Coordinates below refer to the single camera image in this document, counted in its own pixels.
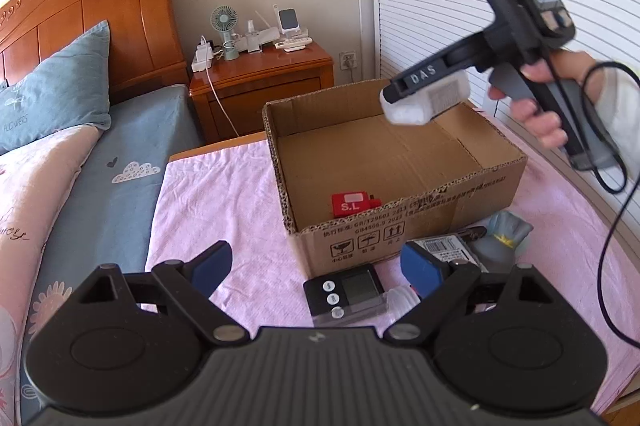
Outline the person right hand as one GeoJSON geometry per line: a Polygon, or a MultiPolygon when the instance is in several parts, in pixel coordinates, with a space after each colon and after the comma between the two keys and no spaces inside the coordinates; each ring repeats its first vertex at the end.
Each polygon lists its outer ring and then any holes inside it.
{"type": "MultiPolygon", "coordinates": [[[[553,83],[555,79],[572,80],[577,86],[583,86],[593,105],[598,103],[602,94],[604,72],[602,69],[588,72],[597,65],[597,61],[586,52],[558,50],[535,64],[523,65],[521,74],[530,83],[553,83]]],[[[511,100],[511,117],[521,123],[545,149],[558,149],[564,146],[570,136],[564,128],[563,112],[558,102],[551,96],[548,88],[540,88],[542,97],[516,98],[493,84],[489,87],[491,100],[511,100]]]]}

